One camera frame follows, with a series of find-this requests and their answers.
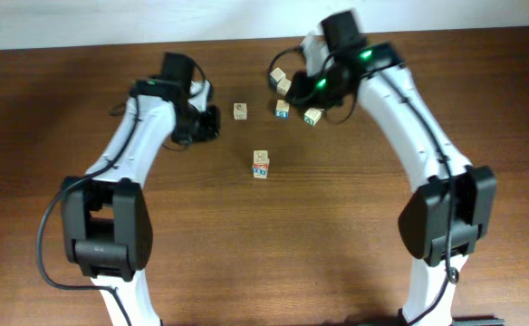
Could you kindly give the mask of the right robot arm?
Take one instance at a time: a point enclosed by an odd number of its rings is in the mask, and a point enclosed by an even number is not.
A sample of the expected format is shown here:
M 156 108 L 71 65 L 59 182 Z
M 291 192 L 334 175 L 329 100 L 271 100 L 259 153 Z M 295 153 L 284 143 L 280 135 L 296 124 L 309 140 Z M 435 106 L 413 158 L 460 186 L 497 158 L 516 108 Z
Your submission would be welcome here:
M 306 67 L 285 98 L 329 110 L 351 95 L 378 124 L 404 168 L 412 196 L 398 219 L 412 257 L 409 295 L 384 325 L 455 325 L 451 315 L 461 269 L 487 233 L 496 177 L 452 143 L 418 92 L 391 43 L 372 44 L 351 11 L 324 18 L 323 38 L 296 47 Z

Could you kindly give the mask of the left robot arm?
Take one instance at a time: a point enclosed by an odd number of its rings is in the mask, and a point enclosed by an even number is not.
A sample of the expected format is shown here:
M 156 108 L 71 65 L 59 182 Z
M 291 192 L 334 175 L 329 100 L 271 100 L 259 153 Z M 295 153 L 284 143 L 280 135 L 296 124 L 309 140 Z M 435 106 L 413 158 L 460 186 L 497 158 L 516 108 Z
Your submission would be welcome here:
M 165 53 L 156 75 L 130 87 L 123 119 L 82 177 L 66 177 L 57 195 L 69 262 L 91 279 L 115 325 L 160 325 L 146 280 L 153 231 L 143 195 L 166 140 L 187 149 L 216 139 L 220 111 L 207 78 L 189 56 Z

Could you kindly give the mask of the wooden block shell drawing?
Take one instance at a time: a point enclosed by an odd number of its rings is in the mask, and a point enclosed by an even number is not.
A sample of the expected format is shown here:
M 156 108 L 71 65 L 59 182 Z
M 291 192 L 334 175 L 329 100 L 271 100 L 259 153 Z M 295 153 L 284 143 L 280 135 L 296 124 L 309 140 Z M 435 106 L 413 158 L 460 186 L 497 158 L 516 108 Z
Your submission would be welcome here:
M 267 150 L 255 150 L 254 151 L 254 163 L 255 164 L 269 164 L 270 159 L 268 157 Z

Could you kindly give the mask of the wooden block red U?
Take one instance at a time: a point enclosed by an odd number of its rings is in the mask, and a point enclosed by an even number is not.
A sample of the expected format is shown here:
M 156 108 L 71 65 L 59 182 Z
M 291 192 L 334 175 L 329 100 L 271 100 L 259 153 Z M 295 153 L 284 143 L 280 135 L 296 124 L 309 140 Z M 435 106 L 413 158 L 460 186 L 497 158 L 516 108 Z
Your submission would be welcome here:
M 267 170 L 269 166 L 269 163 L 254 163 L 253 170 Z

